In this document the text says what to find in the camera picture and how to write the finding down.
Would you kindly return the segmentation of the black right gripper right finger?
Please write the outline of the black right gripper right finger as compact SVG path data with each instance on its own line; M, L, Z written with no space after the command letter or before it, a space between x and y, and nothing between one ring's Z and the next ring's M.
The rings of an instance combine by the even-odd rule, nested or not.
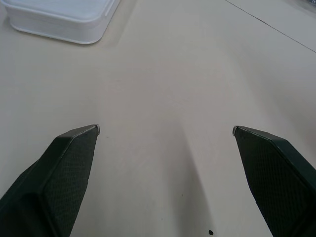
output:
M245 126L233 136L273 237L316 237L316 169L281 137Z

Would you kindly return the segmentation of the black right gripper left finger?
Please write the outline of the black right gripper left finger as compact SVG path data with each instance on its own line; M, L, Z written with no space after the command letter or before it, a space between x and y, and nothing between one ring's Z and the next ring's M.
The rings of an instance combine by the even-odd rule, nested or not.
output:
M100 127L57 136L0 198L0 237L70 237L92 168Z

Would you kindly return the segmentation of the white plastic tray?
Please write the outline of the white plastic tray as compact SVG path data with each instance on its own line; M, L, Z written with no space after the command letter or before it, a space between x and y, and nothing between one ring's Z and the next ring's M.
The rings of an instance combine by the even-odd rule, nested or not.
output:
M22 32L77 44L99 41L121 0L0 0Z

